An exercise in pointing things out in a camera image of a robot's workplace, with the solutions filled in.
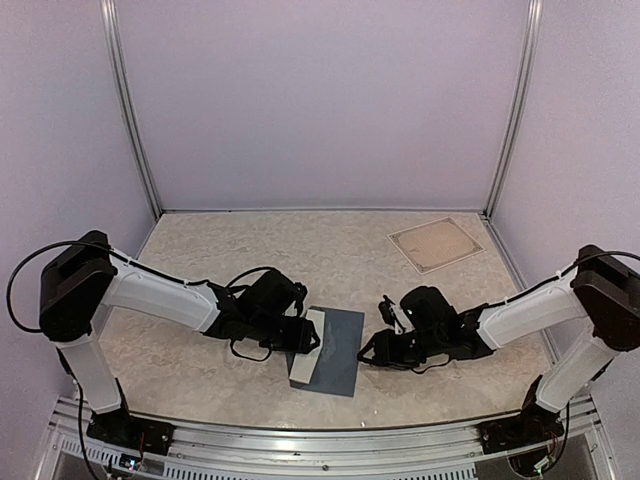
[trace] vertical metal post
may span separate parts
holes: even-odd
[[[157,221],[162,215],[163,210],[160,204],[158,190],[153,181],[151,169],[149,168],[149,163],[147,162],[147,157],[142,146],[140,130],[131,101],[131,92],[129,91],[129,84],[127,82],[124,55],[122,53],[120,34],[118,32],[118,15],[115,0],[100,0],[100,6],[102,9],[102,21],[104,22],[109,60],[116,85],[116,93],[118,94],[118,100],[120,101],[120,107],[122,109],[122,119],[129,134],[133,158],[138,174],[140,175],[140,181],[142,182],[149,208]]]
[[[484,209],[484,213],[489,221],[495,213],[500,194],[504,187],[504,182],[513,156],[513,149],[518,136],[522,113],[531,82],[531,72],[533,71],[533,60],[535,58],[536,46],[538,43],[538,33],[540,31],[540,20],[542,16],[542,0],[529,0],[529,14],[527,17],[527,27],[522,47],[522,55],[520,57],[520,67],[518,69],[518,78],[516,82],[516,91],[511,103],[511,111],[509,113],[509,123],[505,133],[502,147],[500,149],[500,158],[496,168],[489,198]]]

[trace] workstation enclosure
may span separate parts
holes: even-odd
[[[1,8],[4,279],[91,229],[135,254],[194,212],[477,214],[520,289],[589,243],[640,250],[635,2]],[[41,268],[15,293],[27,318]],[[72,387],[49,342],[0,316],[4,471],[44,478],[34,458]],[[552,361],[581,328],[544,333]],[[640,477],[639,372],[630,352],[593,385],[588,478]]]

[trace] marble pattern surface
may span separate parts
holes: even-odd
[[[388,233],[452,216],[485,247],[420,276]],[[225,283],[273,265],[309,289],[306,305],[365,312],[363,343],[383,328],[377,304],[418,285],[439,287],[458,311],[515,293],[475,214],[416,212],[246,212],[167,214],[141,260],[173,275]],[[245,341],[242,353],[261,350]],[[494,355],[453,362],[418,376],[360,365],[354,398],[289,387],[285,358],[265,363],[231,355],[228,342],[159,318],[114,309],[101,337],[132,409],[188,420],[281,428],[416,425],[520,407],[531,382],[549,368],[538,334]]]

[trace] robotic arm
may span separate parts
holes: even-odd
[[[553,369],[532,384],[518,415],[480,424],[485,453],[561,436],[559,413],[571,398],[621,352],[640,347],[640,275],[593,245],[564,272],[498,304],[458,314],[437,288],[421,286],[399,306],[385,297],[379,310],[390,328],[374,334],[358,359],[414,371],[435,355],[481,358],[561,322],[590,320]]]
[[[276,269],[253,269],[222,287],[146,267],[112,249],[102,232],[89,232],[75,243],[42,272],[40,328],[55,343],[93,410],[89,437],[134,450],[144,438],[146,451],[166,454],[173,432],[168,423],[129,414],[91,327],[100,305],[148,313],[205,336],[229,339],[240,357],[233,345],[244,338],[268,349],[267,357],[272,351],[307,354],[320,344],[313,322],[301,316],[307,289]],[[253,285],[233,286],[260,270],[265,273]],[[295,316],[285,315],[292,306]]]

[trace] wall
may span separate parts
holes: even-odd
[[[168,209],[478,209],[527,0],[118,2]]]
[[[640,252],[640,4],[545,2],[532,84],[495,217],[532,284],[578,249]],[[579,325],[553,330],[561,350]],[[624,479],[640,478],[640,351],[596,382]]]
[[[0,2],[0,288],[36,248],[108,232],[135,253],[152,227],[120,119],[97,1]],[[39,268],[14,290],[37,325]],[[46,339],[0,308],[0,477],[26,478],[70,383]]]

